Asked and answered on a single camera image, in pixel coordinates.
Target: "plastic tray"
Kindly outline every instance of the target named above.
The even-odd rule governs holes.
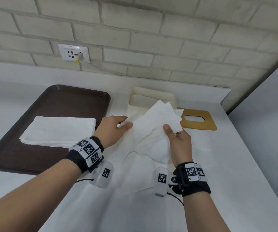
[[[48,87],[0,140],[0,171],[38,175],[68,153],[66,148],[21,143],[19,137],[36,116],[95,118],[97,128],[109,103],[106,92],[65,85]]]

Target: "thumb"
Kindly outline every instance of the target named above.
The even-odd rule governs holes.
[[[164,124],[163,128],[164,128],[164,132],[169,138],[169,141],[172,141],[174,138],[176,138],[175,134],[173,133],[172,129],[168,124]]]
[[[130,128],[132,128],[133,123],[131,122],[127,122],[126,124],[124,124],[123,126],[118,127],[118,132],[120,133],[121,136],[124,135],[124,133],[129,130]]]

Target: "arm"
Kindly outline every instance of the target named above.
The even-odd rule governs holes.
[[[103,118],[93,136],[98,137],[104,148],[115,144],[132,127],[132,123],[127,123],[117,128],[126,118]],[[2,197],[0,232],[38,231],[81,174],[74,162],[63,159]]]
[[[191,136],[185,131],[174,134],[169,125],[164,131],[170,141],[172,162],[175,167],[192,162]],[[202,191],[183,197],[188,231],[193,232],[230,232],[215,207],[209,193]]]

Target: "cutout hole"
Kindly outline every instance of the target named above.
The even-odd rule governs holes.
[[[198,122],[204,122],[204,118],[200,117],[200,116],[184,116],[184,119],[189,120],[189,121],[198,121]]]

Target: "power outlet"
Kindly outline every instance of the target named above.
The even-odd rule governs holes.
[[[75,62],[78,59],[78,53],[82,53],[84,57],[82,60],[90,63],[88,48],[85,46],[59,44],[59,52],[64,61]]]

